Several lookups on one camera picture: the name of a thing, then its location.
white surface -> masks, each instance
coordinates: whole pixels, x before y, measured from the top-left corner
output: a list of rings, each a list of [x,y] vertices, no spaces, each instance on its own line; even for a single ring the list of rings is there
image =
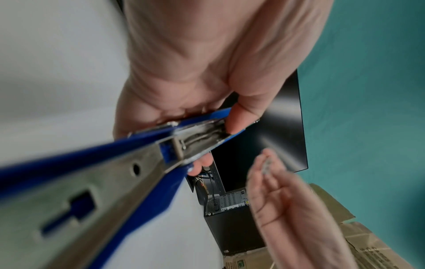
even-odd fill
[[[0,164],[112,139],[128,74],[126,28],[113,0],[0,3]],[[196,195],[129,236],[106,268],[221,268]]]

hole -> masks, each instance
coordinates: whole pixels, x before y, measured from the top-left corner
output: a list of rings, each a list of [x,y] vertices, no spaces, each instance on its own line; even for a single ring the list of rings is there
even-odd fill
[[[75,217],[81,222],[96,208],[93,197],[89,191],[84,191],[80,195],[70,198],[68,202],[71,208],[67,212],[52,219],[41,228],[41,234],[43,236],[51,234],[72,217]]]
[[[133,176],[139,176],[140,175],[140,165],[133,164],[131,171],[132,171]]]

cardboard box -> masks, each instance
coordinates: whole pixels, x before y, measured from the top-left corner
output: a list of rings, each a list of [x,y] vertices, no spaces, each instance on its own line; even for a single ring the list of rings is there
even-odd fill
[[[316,184],[312,190],[323,200],[342,230],[359,269],[414,269],[381,239],[359,222],[355,216],[329,193]],[[273,260],[267,248],[223,257],[226,269],[270,269]]]

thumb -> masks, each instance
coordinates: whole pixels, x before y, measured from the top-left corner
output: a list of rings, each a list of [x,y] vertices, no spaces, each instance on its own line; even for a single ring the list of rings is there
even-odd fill
[[[230,134],[239,133],[258,120],[279,90],[280,87],[277,87],[259,95],[239,95],[238,102],[232,106],[226,119],[226,131]]]

teal wall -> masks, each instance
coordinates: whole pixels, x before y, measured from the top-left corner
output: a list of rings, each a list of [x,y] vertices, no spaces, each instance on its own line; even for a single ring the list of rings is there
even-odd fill
[[[425,269],[425,0],[336,0],[299,76],[300,175]]]

